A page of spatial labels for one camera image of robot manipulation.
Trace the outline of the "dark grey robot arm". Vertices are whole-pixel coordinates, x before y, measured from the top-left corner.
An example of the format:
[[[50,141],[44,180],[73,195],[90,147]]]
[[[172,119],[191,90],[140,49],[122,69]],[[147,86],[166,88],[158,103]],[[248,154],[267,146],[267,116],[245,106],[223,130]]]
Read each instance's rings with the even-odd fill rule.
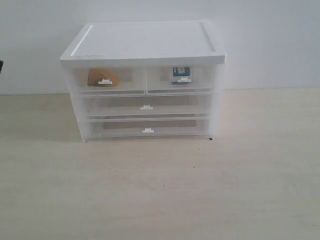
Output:
[[[4,65],[3,60],[0,60],[0,73],[2,72],[3,65]]]

